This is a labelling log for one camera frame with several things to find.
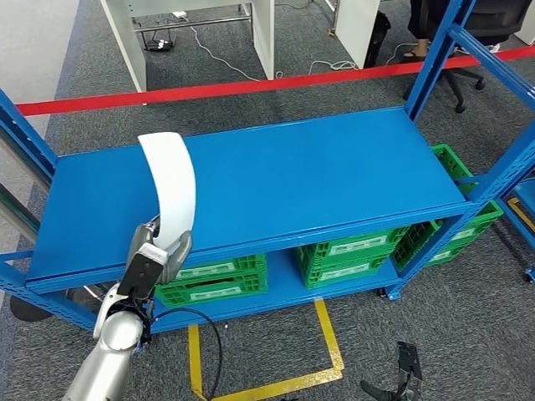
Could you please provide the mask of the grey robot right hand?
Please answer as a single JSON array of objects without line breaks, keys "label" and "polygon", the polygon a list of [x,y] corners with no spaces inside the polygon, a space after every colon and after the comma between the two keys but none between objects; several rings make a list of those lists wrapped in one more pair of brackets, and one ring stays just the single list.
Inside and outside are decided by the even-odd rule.
[{"label": "grey robot right hand", "polygon": [[396,391],[377,388],[371,383],[361,380],[362,390],[380,401],[423,400],[422,373],[417,348],[412,343],[397,342],[398,382]]}]

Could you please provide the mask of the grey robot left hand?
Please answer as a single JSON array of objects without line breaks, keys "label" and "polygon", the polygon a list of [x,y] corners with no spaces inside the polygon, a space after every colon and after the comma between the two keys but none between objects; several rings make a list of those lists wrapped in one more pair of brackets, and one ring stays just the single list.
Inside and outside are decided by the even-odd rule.
[{"label": "grey robot left hand", "polygon": [[[155,244],[155,239],[158,236],[160,227],[159,215],[153,219],[140,224],[136,227],[127,256],[126,267],[131,263],[135,254],[143,244]],[[192,236],[190,230],[187,230],[181,234],[176,240],[165,248],[164,251],[168,255],[166,264],[162,268],[162,272],[159,277],[157,284],[167,284],[175,280],[181,269],[182,264],[189,255],[192,246]]]}]

